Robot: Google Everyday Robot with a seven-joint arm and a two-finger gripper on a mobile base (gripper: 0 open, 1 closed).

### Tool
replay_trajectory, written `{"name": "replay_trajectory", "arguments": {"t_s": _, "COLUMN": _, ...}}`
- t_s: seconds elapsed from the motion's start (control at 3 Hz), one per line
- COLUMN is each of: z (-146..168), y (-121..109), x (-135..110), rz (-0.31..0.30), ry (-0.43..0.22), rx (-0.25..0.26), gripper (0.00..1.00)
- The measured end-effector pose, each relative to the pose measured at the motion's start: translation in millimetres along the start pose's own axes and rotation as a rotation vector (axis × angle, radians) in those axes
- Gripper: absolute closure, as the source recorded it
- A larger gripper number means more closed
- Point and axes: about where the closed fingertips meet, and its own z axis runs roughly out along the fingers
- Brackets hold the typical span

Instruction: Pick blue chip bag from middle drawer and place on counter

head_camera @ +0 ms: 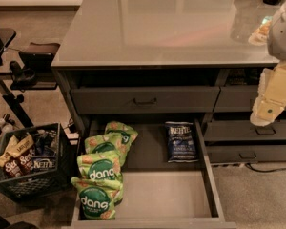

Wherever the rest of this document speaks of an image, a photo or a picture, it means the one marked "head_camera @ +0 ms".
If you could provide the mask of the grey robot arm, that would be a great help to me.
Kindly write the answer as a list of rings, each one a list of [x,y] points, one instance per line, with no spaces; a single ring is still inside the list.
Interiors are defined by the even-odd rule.
[[[248,42],[266,45],[268,54],[279,60],[272,70],[262,71],[250,116],[252,124],[267,126],[286,108],[286,0],[273,16],[264,19]]]

